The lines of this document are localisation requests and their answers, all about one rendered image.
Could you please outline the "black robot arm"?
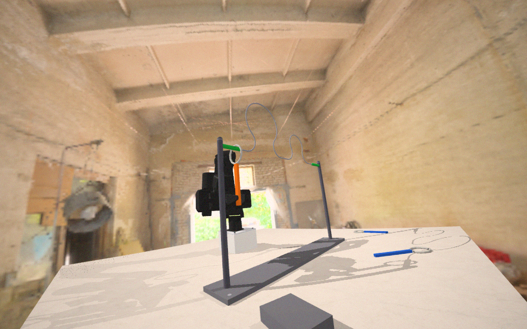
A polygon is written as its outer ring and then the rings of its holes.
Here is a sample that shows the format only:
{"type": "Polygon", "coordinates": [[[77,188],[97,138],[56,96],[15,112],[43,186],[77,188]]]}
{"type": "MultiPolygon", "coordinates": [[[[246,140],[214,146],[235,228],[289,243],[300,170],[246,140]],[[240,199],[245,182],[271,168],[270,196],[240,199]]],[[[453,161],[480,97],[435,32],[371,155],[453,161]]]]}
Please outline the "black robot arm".
{"type": "MultiPolygon", "coordinates": [[[[223,154],[223,165],[224,165],[224,186],[225,191],[230,191],[231,194],[235,194],[235,183],[234,175],[232,168],[234,164],[231,163],[229,159],[230,150],[222,151],[223,154]]],[[[231,153],[231,159],[235,162],[236,154],[235,152],[231,153]]],[[[215,155],[214,159],[215,171],[214,173],[202,173],[202,190],[218,190],[219,189],[219,178],[218,178],[218,154],[215,155]]],[[[209,191],[209,193],[211,192],[209,191]]],[[[212,216],[212,212],[202,212],[202,216],[212,216]]],[[[226,219],[228,219],[229,229],[227,232],[239,232],[244,230],[243,222],[241,218],[244,217],[244,212],[242,208],[237,208],[231,205],[231,209],[226,209],[226,219]],[[236,216],[237,215],[237,216],[236,216]],[[240,216],[239,216],[240,215],[240,216]]]]}

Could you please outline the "orange handle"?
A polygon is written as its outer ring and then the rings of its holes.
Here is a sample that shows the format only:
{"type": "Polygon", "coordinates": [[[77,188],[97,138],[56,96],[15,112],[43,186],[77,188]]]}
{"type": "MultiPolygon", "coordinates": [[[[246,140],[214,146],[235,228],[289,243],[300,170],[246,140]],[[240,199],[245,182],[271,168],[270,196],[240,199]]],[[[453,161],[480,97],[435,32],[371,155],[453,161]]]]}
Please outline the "orange handle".
{"type": "Polygon", "coordinates": [[[230,153],[229,153],[229,159],[231,161],[232,164],[234,164],[234,177],[235,177],[235,194],[238,195],[238,200],[236,201],[236,206],[238,205],[241,205],[241,194],[240,194],[240,179],[239,179],[239,162],[243,156],[243,149],[241,148],[240,145],[236,144],[234,145],[235,147],[239,147],[240,149],[240,158],[238,160],[238,162],[233,162],[232,159],[231,159],[231,153],[232,153],[232,149],[230,150],[230,153]]]}

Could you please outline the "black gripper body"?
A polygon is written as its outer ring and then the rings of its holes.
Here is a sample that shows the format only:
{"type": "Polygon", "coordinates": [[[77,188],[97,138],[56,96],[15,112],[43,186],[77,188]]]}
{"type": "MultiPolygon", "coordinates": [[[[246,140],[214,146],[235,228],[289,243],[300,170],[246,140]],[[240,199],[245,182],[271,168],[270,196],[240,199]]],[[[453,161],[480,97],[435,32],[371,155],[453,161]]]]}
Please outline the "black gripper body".
{"type": "MultiPolygon", "coordinates": [[[[211,212],[214,211],[213,209],[213,193],[211,190],[198,190],[195,193],[195,199],[196,199],[196,210],[198,213],[200,212],[211,212]]],[[[248,195],[249,199],[244,203],[243,208],[250,208],[252,206],[251,204],[251,191],[250,190],[242,190],[243,194],[248,195]]],[[[235,202],[231,205],[235,206],[235,202]]],[[[231,209],[231,205],[228,206],[226,209],[231,209]]]]}

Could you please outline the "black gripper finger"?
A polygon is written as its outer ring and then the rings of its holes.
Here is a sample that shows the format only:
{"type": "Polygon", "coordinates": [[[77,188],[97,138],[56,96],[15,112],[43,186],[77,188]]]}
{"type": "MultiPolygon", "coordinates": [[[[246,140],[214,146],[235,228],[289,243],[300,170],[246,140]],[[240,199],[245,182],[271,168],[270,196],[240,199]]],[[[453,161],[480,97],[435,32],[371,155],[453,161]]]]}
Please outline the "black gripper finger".
{"type": "MultiPolygon", "coordinates": [[[[219,206],[219,190],[213,190],[212,193],[213,193],[213,209],[215,211],[219,211],[220,210],[220,206],[219,206]]],[[[225,200],[226,200],[226,208],[227,208],[232,203],[234,203],[234,201],[238,200],[238,195],[225,194],[225,200]]]]}
{"type": "Polygon", "coordinates": [[[244,203],[246,203],[246,201],[249,199],[248,195],[243,194],[242,190],[240,190],[240,194],[241,194],[241,205],[236,206],[236,201],[235,201],[236,209],[237,208],[243,208],[244,207],[244,203]]]}

